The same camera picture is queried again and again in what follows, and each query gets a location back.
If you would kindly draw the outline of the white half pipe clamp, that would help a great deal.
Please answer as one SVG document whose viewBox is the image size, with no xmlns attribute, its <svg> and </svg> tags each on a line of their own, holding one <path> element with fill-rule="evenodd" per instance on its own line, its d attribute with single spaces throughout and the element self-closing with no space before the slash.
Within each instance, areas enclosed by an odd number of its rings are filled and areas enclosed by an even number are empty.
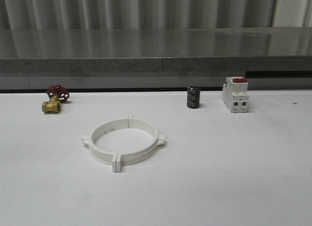
<svg viewBox="0 0 312 226">
<path fill-rule="evenodd" d="M 130 119 L 132 119 L 132 117 L 128 116 L 124 119 L 107 122 L 97 127 L 91 134 L 87 134 L 82 137 L 82 142 L 89 147 L 91 155 L 99 162 L 111 165 L 113 172 L 120 172 L 122 165 L 132 164 L 130 160 L 127 160 L 128 154 L 123 154 L 124 156 L 122 156 L 120 152 L 108 152 L 101 150 L 95 145 L 95 141 L 104 134 L 114 130 L 129 128 Z"/>
<path fill-rule="evenodd" d="M 114 172 L 120 172 L 122 165 L 131 165 L 147 159 L 156 151 L 157 146 L 165 144 L 164 135 L 160 134 L 156 127 L 147 121 L 128 117 L 126 119 L 115 120 L 113 124 L 116 129 L 139 129 L 152 136 L 150 144 L 142 150 L 132 151 L 130 153 L 118 152 L 112 160 L 112 169 Z"/>
</svg>

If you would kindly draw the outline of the black cylindrical capacitor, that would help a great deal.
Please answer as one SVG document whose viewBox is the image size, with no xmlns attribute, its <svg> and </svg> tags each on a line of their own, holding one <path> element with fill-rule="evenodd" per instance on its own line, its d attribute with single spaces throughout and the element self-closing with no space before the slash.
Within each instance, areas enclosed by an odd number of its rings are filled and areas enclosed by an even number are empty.
<svg viewBox="0 0 312 226">
<path fill-rule="evenodd" d="M 200 105 L 200 88 L 190 86 L 187 88 L 187 107 L 197 109 Z"/>
</svg>

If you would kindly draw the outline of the brass valve red handwheel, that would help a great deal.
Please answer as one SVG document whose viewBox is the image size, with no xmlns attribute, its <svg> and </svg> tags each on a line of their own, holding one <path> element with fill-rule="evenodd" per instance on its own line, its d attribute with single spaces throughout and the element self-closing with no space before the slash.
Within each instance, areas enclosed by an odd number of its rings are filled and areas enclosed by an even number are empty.
<svg viewBox="0 0 312 226">
<path fill-rule="evenodd" d="M 60 103 L 66 102 L 70 97 L 68 89 L 61 85 L 51 85 L 46 93 L 49 96 L 49 101 L 42 103 L 42 111 L 44 113 L 59 113 L 61 109 Z"/>
</svg>

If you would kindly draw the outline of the grey stone counter ledge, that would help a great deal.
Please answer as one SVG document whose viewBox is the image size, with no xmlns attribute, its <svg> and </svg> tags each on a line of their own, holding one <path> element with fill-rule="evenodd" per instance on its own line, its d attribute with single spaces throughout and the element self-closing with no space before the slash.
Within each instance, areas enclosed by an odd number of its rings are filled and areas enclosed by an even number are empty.
<svg viewBox="0 0 312 226">
<path fill-rule="evenodd" d="M 311 28 L 1 30 L 5 75 L 206 75 L 312 71 Z"/>
</svg>

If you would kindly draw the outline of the white circuit breaker red switch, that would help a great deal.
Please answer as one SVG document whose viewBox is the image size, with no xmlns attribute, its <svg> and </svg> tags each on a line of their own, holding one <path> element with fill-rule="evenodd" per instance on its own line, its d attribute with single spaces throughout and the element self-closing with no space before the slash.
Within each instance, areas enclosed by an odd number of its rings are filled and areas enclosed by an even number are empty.
<svg viewBox="0 0 312 226">
<path fill-rule="evenodd" d="M 250 96 L 247 92 L 248 79 L 241 76 L 228 76 L 223 84 L 222 100 L 232 113 L 246 113 Z"/>
</svg>

